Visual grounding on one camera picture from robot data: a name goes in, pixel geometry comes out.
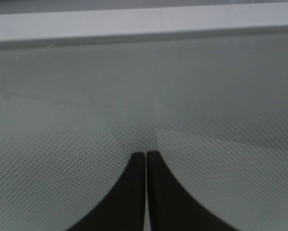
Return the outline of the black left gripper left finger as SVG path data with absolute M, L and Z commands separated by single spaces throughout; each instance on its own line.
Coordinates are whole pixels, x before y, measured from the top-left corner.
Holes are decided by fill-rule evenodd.
M 145 155 L 133 153 L 109 193 L 70 231 L 142 231 L 145 217 Z

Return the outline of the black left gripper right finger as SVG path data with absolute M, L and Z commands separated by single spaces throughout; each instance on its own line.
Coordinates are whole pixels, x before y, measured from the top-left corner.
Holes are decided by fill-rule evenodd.
M 148 207 L 153 231 L 226 231 L 227 224 L 198 203 L 174 177 L 160 152 L 147 153 Z

